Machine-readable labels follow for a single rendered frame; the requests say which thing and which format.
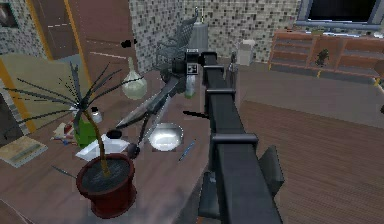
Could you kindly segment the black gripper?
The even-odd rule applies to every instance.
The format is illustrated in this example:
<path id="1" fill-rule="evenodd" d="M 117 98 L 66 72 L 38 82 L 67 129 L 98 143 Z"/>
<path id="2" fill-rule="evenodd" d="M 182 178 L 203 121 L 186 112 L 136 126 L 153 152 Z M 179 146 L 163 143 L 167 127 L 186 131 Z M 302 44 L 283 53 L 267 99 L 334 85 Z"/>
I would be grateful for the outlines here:
<path id="1" fill-rule="evenodd" d="M 175 94 L 184 93 L 186 90 L 186 63 L 183 60 L 172 61 L 171 69 L 166 75 L 166 84 L 161 90 L 141 103 L 136 109 L 124 117 L 116 129 L 126 128 L 144 119 L 137 143 L 130 143 L 127 147 L 129 158 L 136 158 L 145 142 L 160 123 L 170 100 Z"/>

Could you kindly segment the clear glass flask vase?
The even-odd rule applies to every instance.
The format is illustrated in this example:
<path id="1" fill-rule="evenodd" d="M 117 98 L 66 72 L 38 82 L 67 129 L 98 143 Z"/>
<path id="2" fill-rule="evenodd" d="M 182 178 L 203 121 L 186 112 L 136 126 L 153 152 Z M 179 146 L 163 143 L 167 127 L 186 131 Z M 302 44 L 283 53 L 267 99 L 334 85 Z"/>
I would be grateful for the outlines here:
<path id="1" fill-rule="evenodd" d="M 122 85 L 123 93 L 132 100 L 142 99 L 147 92 L 147 82 L 143 76 L 136 72 L 133 59 L 128 58 L 129 73 Z"/>

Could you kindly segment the white square plate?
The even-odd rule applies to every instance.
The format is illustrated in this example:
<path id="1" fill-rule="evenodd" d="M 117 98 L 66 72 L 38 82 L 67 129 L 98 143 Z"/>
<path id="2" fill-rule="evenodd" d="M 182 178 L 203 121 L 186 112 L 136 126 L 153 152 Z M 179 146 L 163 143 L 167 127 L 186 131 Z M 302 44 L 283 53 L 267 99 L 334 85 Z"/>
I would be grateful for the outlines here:
<path id="1" fill-rule="evenodd" d="M 101 136 L 105 153 L 121 153 L 123 152 L 129 143 L 122 139 L 110 139 L 105 134 Z M 80 150 L 76 156 L 85 161 L 91 161 L 92 159 L 100 155 L 99 144 L 97 140 L 94 140 L 92 143 L 88 144 L 85 148 Z"/>

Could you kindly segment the black knife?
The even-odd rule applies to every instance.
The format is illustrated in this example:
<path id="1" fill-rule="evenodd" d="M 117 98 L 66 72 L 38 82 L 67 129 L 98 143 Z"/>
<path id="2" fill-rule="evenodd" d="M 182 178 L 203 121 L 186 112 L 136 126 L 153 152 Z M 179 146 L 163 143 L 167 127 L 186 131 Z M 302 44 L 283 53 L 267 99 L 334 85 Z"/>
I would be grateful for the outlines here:
<path id="1" fill-rule="evenodd" d="M 205 113 L 200 113 L 200 112 L 183 111 L 183 114 L 189 115 L 189 116 L 194 116 L 194 117 L 199 117 L 199 118 L 209 119 L 209 115 L 207 115 Z"/>

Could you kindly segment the small silver salt shaker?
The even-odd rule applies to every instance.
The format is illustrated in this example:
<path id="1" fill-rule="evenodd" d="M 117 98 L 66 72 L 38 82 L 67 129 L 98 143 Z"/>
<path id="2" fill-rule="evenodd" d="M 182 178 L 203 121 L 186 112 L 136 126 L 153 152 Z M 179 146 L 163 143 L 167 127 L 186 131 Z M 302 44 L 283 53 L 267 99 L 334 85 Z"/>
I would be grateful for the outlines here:
<path id="1" fill-rule="evenodd" d="M 95 123 L 100 123 L 102 121 L 102 114 L 97 107 L 91 108 L 91 115 Z"/>

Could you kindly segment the blue pen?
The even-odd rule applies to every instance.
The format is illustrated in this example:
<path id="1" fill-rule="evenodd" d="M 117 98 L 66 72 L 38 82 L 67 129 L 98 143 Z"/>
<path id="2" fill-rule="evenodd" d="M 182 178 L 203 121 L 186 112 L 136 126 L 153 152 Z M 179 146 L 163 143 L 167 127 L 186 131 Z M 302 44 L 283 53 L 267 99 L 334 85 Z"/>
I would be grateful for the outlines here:
<path id="1" fill-rule="evenodd" d="M 187 147 L 186 149 L 183 151 L 183 153 L 181 154 L 181 156 L 179 157 L 178 159 L 178 162 L 181 162 L 189 153 L 189 151 L 193 148 L 193 146 L 195 145 L 196 143 L 196 139 L 194 139 Z"/>

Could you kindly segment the house plant in red pot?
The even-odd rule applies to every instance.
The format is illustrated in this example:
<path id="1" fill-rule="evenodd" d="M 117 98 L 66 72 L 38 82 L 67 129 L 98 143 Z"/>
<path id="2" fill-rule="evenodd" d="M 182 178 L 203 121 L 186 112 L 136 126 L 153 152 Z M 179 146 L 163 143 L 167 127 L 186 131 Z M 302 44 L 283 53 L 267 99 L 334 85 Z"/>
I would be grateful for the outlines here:
<path id="1" fill-rule="evenodd" d="M 97 98 L 123 85 L 123 83 L 115 85 L 102 94 L 94 98 L 91 97 L 109 78 L 119 73 L 119 70 L 110 73 L 104 79 L 101 79 L 103 74 L 100 74 L 86 94 L 83 94 L 80 89 L 78 66 L 70 64 L 70 70 L 72 78 L 70 90 L 74 94 L 73 97 L 65 96 L 24 79 L 19 79 L 19 81 L 42 90 L 42 93 L 23 89 L 12 89 L 12 92 L 73 107 L 75 109 L 73 128 L 76 134 L 81 134 L 84 131 L 80 127 L 82 118 L 85 117 L 88 120 L 96 137 L 99 155 L 88 161 L 80 169 L 75 178 L 76 187 L 79 193 L 91 202 L 91 211 L 95 216 L 102 219 L 116 218 L 127 212 L 136 199 L 137 191 L 133 185 L 135 174 L 133 160 L 121 153 L 106 152 L 106 143 L 101 137 L 98 125 L 91 118 L 88 108 Z"/>

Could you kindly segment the grey mesh office chair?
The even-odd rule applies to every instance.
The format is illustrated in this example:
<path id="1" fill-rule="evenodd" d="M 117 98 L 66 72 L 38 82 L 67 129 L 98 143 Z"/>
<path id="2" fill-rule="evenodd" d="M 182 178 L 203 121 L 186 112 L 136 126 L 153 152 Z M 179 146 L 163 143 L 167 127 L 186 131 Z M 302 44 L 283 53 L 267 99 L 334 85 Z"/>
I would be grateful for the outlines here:
<path id="1" fill-rule="evenodd" d="M 157 43 L 154 69 L 160 72 L 160 77 L 164 82 L 169 80 L 173 60 L 184 57 L 196 20 L 196 16 L 183 20 L 173 36 Z"/>

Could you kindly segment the dark pepper mill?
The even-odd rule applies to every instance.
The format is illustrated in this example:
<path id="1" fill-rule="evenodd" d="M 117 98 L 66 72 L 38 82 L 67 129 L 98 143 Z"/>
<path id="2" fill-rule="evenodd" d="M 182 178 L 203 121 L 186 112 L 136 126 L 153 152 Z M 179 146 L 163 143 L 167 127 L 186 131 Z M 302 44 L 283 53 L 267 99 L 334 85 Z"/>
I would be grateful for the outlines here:
<path id="1" fill-rule="evenodd" d="M 237 54 L 235 51 L 232 51 L 231 60 L 230 60 L 230 64 L 228 65 L 227 75 L 226 75 L 228 85 L 232 89 L 236 88 L 236 79 L 237 79 L 237 73 L 238 73 L 236 62 L 237 62 Z"/>

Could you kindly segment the grey pencil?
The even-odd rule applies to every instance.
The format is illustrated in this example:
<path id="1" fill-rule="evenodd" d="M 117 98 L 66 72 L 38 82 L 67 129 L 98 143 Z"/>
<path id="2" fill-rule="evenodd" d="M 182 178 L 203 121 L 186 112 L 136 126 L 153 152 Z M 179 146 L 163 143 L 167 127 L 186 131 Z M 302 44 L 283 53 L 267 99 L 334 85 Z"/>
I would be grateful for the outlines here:
<path id="1" fill-rule="evenodd" d="M 65 170 L 63 170 L 63 169 L 60 169 L 60 168 L 58 168 L 58 167 L 56 167 L 56 166 L 54 166 L 54 165 L 51 165 L 51 167 L 52 167 L 53 169 L 55 169 L 56 171 L 60 172 L 61 174 L 64 174 L 64 175 L 67 175 L 67 176 L 69 176 L 69 177 L 72 177 L 72 178 L 76 179 L 76 176 L 70 174 L 69 172 L 67 172 L 67 171 L 65 171 Z"/>

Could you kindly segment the brown room door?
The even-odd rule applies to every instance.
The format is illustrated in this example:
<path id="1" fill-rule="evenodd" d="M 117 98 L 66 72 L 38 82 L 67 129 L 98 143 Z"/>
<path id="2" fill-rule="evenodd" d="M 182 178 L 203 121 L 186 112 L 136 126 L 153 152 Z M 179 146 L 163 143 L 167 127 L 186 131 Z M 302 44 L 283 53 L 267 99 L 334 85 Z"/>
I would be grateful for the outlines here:
<path id="1" fill-rule="evenodd" d="M 129 1 L 64 0 L 90 82 L 95 81 L 105 67 L 104 76 L 118 71 L 104 89 L 126 77 L 129 57 L 137 59 L 135 45 L 121 47 L 122 41 L 135 39 Z"/>

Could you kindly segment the white bin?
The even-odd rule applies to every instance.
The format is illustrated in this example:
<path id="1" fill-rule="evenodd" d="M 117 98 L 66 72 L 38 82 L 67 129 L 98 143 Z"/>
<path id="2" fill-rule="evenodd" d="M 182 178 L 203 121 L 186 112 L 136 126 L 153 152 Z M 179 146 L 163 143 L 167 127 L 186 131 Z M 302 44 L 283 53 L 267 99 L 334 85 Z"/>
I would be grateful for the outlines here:
<path id="1" fill-rule="evenodd" d="M 239 65 L 249 66 L 253 60 L 253 51 L 256 42 L 254 40 L 242 40 L 238 44 L 237 62 Z"/>

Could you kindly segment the dark small statue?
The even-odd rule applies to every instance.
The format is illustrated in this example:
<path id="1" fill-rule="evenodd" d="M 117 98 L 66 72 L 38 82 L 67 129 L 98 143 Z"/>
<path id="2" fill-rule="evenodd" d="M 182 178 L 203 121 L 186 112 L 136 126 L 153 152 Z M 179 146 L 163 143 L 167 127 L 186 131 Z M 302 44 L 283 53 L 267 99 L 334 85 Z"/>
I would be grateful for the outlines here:
<path id="1" fill-rule="evenodd" d="M 329 50 L 323 49 L 317 54 L 315 65 L 319 67 L 323 67 L 328 59 L 329 59 Z"/>

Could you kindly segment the black television set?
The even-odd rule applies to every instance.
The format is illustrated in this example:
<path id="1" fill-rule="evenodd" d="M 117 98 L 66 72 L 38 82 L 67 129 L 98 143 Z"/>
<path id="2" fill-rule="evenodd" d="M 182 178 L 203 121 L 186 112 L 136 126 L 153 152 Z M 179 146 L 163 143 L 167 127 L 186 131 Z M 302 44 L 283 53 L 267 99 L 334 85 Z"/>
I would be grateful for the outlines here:
<path id="1" fill-rule="evenodd" d="M 378 31 L 384 0 L 301 0 L 298 26 Z"/>

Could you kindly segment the framed wall picture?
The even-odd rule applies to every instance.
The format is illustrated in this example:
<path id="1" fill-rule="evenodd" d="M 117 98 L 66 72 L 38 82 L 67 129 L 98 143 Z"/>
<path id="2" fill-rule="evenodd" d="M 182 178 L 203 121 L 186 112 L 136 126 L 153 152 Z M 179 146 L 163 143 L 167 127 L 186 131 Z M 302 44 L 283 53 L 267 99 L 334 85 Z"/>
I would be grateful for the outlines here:
<path id="1" fill-rule="evenodd" d="M 0 3 L 0 26 L 5 28 L 19 27 L 9 3 Z"/>

